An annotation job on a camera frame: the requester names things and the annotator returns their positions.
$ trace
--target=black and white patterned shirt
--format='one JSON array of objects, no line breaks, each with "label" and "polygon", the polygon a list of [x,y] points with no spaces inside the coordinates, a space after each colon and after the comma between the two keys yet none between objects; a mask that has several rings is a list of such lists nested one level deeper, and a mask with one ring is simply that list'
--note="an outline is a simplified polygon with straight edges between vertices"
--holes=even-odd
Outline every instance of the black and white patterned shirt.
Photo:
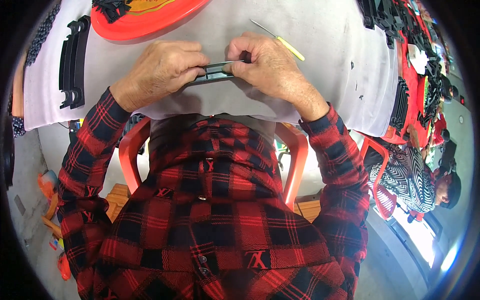
[{"label": "black and white patterned shirt", "polygon": [[[390,152],[388,164],[379,184],[393,192],[409,210],[427,213],[435,208],[435,185],[433,173],[423,162],[417,148],[387,147]],[[375,181],[381,164],[373,166],[370,180]]]}]

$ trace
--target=table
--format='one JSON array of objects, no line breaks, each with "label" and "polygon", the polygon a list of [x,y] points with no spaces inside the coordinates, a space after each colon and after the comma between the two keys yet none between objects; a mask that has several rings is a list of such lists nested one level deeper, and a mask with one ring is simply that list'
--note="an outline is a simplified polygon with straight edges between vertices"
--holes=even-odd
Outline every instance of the table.
[{"label": "table", "polygon": [[[388,49],[382,30],[364,28],[356,0],[278,0],[275,4],[211,0],[154,36],[127,42],[104,40],[91,28],[85,56],[85,106],[60,110],[64,96],[58,90],[58,61],[61,43],[69,33],[63,27],[86,13],[85,8],[90,6],[88,0],[72,2],[62,3],[46,41],[48,46],[42,47],[37,62],[25,72],[27,130],[83,118],[106,87],[124,76],[155,39],[197,40],[212,62],[224,61],[232,38],[247,30],[264,34],[249,21],[252,18],[281,35],[305,56],[305,62],[298,61],[300,69],[333,104],[349,129],[373,136],[386,132],[397,86],[396,51]],[[188,87],[139,112],[153,119],[178,113],[222,112],[294,124],[300,118],[290,103],[267,97],[242,80]]]}]

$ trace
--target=plaid shirt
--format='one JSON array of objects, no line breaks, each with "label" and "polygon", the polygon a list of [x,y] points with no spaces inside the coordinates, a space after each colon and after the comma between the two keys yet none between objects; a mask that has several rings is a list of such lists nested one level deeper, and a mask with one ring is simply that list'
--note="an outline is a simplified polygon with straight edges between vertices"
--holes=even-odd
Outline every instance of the plaid shirt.
[{"label": "plaid shirt", "polygon": [[353,299],[366,255],[367,173],[332,108],[302,124],[327,184],[312,224],[284,204],[273,147],[215,118],[151,153],[147,179],[112,224],[98,193],[129,115],[107,90],[59,174],[81,298]]}]

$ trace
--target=pile of black plastic parts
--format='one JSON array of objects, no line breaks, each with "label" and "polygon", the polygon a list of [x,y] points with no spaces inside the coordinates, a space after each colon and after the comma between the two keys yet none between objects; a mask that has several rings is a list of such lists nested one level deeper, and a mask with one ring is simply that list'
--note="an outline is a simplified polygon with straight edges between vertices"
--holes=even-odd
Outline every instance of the pile of black plastic parts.
[{"label": "pile of black plastic parts", "polygon": [[92,7],[100,11],[108,23],[113,23],[123,17],[130,10],[129,4],[132,0],[92,0]]}]

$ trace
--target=red plastic tray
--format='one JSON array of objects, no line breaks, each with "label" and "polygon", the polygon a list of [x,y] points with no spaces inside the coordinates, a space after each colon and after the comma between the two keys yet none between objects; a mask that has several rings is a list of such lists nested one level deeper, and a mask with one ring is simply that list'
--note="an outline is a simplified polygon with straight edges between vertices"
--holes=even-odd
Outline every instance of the red plastic tray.
[{"label": "red plastic tray", "polygon": [[127,15],[109,24],[105,16],[92,8],[92,26],[108,40],[125,41],[148,35],[183,19],[204,6],[209,0],[133,0]]}]

